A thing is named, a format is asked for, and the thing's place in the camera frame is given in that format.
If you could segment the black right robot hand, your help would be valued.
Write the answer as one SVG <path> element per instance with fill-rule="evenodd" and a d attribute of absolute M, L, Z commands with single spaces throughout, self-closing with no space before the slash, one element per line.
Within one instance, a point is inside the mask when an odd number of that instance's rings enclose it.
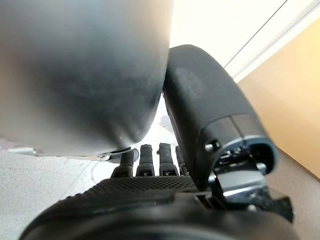
<path fill-rule="evenodd" d="M 277 149 L 220 64 L 193 45 L 171 48 L 163 86 L 179 170 L 166 144 L 138 173 L 127 156 L 111 178 L 58 201 L 23 240 L 297 240 L 290 198 L 268 188 Z"/>

